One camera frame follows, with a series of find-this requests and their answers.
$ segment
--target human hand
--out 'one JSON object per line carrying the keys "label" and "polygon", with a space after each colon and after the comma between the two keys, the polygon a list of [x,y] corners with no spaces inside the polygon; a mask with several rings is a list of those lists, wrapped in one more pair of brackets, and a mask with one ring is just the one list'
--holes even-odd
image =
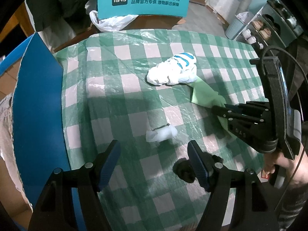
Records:
{"label": "human hand", "polygon": [[[283,156],[281,151],[275,150],[273,153],[264,154],[264,165],[263,170],[266,174],[273,174],[275,172],[275,164],[286,169],[286,178],[289,180],[298,164],[301,152],[304,147],[301,144],[301,149],[299,155],[295,157],[295,160],[289,160]],[[301,186],[303,184],[308,184],[308,157],[306,152],[304,152],[301,163],[290,182],[291,187]]]}

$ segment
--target blue board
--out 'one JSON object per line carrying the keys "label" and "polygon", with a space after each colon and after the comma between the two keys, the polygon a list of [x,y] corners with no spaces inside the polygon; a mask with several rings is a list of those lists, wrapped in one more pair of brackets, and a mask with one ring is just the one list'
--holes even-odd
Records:
{"label": "blue board", "polygon": [[186,17],[189,0],[97,0],[98,17],[168,15]]}
{"label": "blue board", "polygon": [[63,68],[35,33],[26,46],[13,96],[16,163],[35,205],[56,167],[70,170],[62,127]]}

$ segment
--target floor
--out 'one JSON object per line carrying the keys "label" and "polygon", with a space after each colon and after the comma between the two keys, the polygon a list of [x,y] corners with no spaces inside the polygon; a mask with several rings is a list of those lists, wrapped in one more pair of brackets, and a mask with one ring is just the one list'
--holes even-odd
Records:
{"label": "floor", "polygon": [[226,37],[221,21],[205,6],[189,3],[185,20],[186,23],[176,25],[172,29]]}

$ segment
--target plastic sheet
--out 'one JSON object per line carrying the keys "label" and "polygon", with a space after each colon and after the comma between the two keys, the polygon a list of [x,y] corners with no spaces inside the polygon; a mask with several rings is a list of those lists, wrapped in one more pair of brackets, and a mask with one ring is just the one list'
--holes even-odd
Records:
{"label": "plastic sheet", "polygon": [[100,32],[113,32],[124,29],[128,24],[134,21],[138,15],[127,15],[124,17],[111,17],[108,19],[98,20],[98,12],[92,10],[90,12],[91,22],[98,28]]}
{"label": "plastic sheet", "polygon": [[[106,32],[55,55],[64,68],[62,115],[72,169],[94,160],[113,139],[121,142],[109,186],[99,193],[115,231],[162,230],[161,216],[167,216],[163,229],[174,230],[202,216],[209,195],[197,181],[184,184],[172,171],[179,158],[187,157],[190,140],[222,157],[230,169],[261,168],[260,155],[243,152],[247,144],[232,140],[216,116],[191,103],[191,87],[147,82],[150,68],[185,51],[196,57],[198,76],[227,103],[264,98],[249,63],[257,57],[252,47],[212,35],[162,29]],[[147,131],[166,125],[173,125],[177,135],[146,142]],[[185,216],[179,220],[183,206]],[[227,213],[224,224],[230,217]]]}

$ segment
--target red label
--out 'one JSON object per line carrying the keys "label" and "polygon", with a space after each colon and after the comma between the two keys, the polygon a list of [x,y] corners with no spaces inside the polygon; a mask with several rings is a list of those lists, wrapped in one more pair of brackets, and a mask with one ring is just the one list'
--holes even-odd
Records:
{"label": "red label", "polygon": [[264,170],[262,170],[261,171],[261,178],[263,178],[263,179],[269,179],[270,178],[270,175],[268,174],[266,174],[265,172],[264,172]]}

